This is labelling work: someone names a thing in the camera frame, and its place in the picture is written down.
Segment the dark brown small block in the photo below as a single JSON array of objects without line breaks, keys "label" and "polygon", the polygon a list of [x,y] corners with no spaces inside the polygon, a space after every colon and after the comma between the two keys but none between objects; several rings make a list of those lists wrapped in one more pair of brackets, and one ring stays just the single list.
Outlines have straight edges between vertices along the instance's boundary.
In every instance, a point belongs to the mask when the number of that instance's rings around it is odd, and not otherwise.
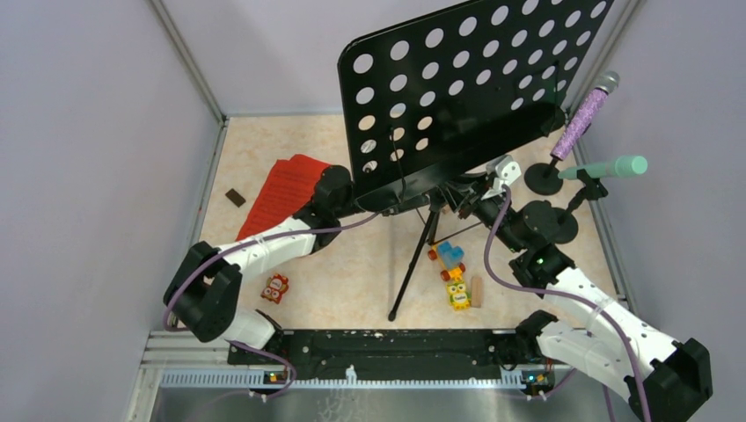
[{"label": "dark brown small block", "polygon": [[245,197],[236,191],[235,189],[230,189],[225,193],[225,197],[235,206],[235,207],[242,207],[246,203]]}]

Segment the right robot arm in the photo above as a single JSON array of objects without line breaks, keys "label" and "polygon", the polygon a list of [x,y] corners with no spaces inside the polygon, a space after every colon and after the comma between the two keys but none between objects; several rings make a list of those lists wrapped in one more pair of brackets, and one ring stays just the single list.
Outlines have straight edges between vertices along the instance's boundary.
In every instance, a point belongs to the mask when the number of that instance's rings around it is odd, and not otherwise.
[{"label": "right robot arm", "polygon": [[538,310],[516,327],[516,351],[528,362],[558,360],[626,400],[642,421],[687,421],[713,395],[708,349],[679,341],[606,294],[553,242],[558,210],[546,200],[512,208],[509,189],[485,199],[486,176],[462,176],[436,191],[452,211],[476,216],[490,233],[483,260],[503,287],[537,295],[581,323],[574,328]]}]

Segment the purple glitter microphone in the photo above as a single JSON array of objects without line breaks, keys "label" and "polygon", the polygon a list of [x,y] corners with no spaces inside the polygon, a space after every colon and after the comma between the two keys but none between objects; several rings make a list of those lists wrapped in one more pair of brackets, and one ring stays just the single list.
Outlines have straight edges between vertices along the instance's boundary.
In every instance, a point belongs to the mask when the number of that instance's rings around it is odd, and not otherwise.
[{"label": "purple glitter microphone", "polygon": [[565,132],[559,138],[551,151],[551,157],[564,161],[572,152],[574,145],[589,128],[592,119],[603,107],[607,98],[619,85],[620,76],[616,71],[607,70],[599,75],[574,116],[566,125]]}]

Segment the black round mic stand front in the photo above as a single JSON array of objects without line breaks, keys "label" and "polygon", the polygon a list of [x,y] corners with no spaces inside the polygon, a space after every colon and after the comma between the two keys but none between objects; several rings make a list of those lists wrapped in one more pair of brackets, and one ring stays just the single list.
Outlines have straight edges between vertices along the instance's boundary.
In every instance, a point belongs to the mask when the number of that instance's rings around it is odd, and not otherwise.
[{"label": "black round mic stand front", "polygon": [[579,232],[579,224],[574,217],[573,212],[577,210],[584,201],[596,201],[608,196],[609,192],[601,183],[599,178],[591,177],[585,170],[580,170],[576,174],[578,179],[584,184],[575,196],[568,202],[568,205],[562,209],[554,207],[553,210],[557,217],[559,229],[552,236],[551,241],[556,244],[568,244],[573,241]]}]

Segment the black music stand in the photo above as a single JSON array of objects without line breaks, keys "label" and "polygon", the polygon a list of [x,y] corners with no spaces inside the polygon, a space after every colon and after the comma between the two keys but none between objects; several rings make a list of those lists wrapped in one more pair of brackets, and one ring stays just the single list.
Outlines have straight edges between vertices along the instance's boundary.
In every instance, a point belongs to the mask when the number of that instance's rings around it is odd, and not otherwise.
[{"label": "black music stand", "polygon": [[467,1],[363,35],[337,61],[362,211],[445,205],[436,191],[562,128],[608,1]]}]

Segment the toy block car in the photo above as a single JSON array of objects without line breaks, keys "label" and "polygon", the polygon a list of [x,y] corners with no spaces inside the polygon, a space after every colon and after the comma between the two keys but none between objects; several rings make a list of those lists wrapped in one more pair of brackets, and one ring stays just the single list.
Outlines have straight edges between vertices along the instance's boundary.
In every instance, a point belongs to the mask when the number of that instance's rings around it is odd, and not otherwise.
[{"label": "toy block car", "polygon": [[463,279],[465,272],[464,251],[460,246],[453,246],[449,241],[442,241],[432,245],[427,256],[441,267],[440,277],[443,281]]}]

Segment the red sheet music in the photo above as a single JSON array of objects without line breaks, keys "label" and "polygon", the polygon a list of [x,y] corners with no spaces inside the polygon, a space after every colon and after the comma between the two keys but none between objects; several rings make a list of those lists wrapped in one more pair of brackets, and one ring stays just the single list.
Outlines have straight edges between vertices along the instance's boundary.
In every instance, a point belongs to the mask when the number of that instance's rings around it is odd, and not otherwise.
[{"label": "red sheet music", "polygon": [[273,228],[292,216],[314,193],[324,169],[330,164],[296,154],[275,162],[261,187],[236,241]]}]

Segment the yellow owl block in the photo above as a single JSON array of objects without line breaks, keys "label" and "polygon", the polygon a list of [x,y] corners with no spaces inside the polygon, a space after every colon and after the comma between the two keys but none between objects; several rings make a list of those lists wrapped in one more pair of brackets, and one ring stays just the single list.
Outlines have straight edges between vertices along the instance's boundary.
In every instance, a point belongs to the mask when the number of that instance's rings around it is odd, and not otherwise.
[{"label": "yellow owl block", "polygon": [[446,291],[449,304],[454,310],[466,310],[471,307],[471,297],[465,282],[451,282],[446,285]]}]

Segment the wooden block near owl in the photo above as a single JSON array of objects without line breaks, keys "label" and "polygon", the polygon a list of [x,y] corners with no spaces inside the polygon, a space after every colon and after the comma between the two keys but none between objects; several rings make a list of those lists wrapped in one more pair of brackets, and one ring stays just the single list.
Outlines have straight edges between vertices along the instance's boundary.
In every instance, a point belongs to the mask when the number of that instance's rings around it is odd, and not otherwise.
[{"label": "wooden block near owl", "polygon": [[473,308],[481,308],[484,302],[484,281],[479,276],[471,277],[471,306]]}]

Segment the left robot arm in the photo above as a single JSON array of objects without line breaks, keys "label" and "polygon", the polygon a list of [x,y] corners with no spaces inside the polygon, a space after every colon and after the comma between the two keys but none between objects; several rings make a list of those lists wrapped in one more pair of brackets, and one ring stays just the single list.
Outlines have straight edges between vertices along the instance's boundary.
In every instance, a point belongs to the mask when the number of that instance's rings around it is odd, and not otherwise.
[{"label": "left robot arm", "polygon": [[239,342],[261,363],[277,360],[280,326],[239,304],[242,289],[277,266],[328,246],[344,230],[341,218],[362,212],[353,187],[347,168],[328,166],[311,198],[273,228],[232,244],[194,244],[165,291],[165,314],[175,316],[202,343]]}]

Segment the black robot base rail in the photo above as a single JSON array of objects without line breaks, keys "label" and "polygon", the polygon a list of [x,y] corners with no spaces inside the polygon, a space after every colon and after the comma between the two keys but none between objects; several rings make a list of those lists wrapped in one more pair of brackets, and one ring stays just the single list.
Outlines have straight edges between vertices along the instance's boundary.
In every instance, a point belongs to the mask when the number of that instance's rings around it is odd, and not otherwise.
[{"label": "black robot base rail", "polygon": [[532,351],[512,330],[295,330],[267,352],[294,366],[299,381],[498,381],[549,390],[560,365]]}]

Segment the red owl block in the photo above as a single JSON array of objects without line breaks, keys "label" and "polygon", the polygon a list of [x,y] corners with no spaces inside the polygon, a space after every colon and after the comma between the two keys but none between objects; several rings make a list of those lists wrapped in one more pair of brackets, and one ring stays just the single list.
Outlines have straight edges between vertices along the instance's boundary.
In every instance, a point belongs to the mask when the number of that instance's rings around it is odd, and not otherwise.
[{"label": "red owl block", "polygon": [[282,297],[289,290],[289,279],[279,273],[276,273],[267,279],[267,283],[263,288],[260,297],[279,304],[282,302]]}]

